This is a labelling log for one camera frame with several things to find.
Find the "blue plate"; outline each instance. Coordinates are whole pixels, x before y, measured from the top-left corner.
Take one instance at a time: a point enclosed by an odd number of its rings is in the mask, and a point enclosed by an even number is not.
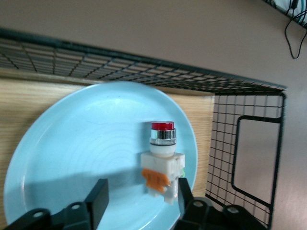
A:
[[[142,84],[98,84],[54,104],[20,141],[5,180],[7,222],[38,207],[57,213],[83,201],[99,178],[107,178],[110,202],[98,229],[170,229],[178,203],[151,197],[141,176],[140,154],[149,150],[156,120],[175,122],[177,152],[186,155],[185,175],[193,187],[197,146],[181,108]]]

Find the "gray wall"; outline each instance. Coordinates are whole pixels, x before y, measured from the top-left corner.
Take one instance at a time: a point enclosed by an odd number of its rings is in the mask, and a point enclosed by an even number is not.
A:
[[[262,0],[2,0],[0,26],[288,86],[274,230],[307,228],[307,46]],[[292,26],[297,51],[304,32]]]

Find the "wooden board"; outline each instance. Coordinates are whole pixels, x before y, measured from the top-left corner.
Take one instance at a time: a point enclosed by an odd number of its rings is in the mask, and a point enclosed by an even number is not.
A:
[[[16,146],[30,125],[52,104],[82,89],[84,84],[50,83],[0,78],[0,229],[6,226],[3,210],[3,186],[6,171]],[[214,96],[171,96],[188,116],[198,145],[198,172],[193,193],[205,195],[207,181]]]

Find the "orange plastic piece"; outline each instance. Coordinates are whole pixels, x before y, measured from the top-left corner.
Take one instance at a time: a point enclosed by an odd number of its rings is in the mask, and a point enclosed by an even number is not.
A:
[[[143,169],[142,176],[146,179],[146,186],[160,193],[165,193],[164,187],[170,186],[168,176],[150,169]]]

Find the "red button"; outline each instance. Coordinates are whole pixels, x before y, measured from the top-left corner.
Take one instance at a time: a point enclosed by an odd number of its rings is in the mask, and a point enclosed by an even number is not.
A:
[[[159,131],[167,131],[167,130],[173,130],[174,128],[174,122],[172,121],[155,121],[152,122],[152,129],[153,130],[159,130]]]

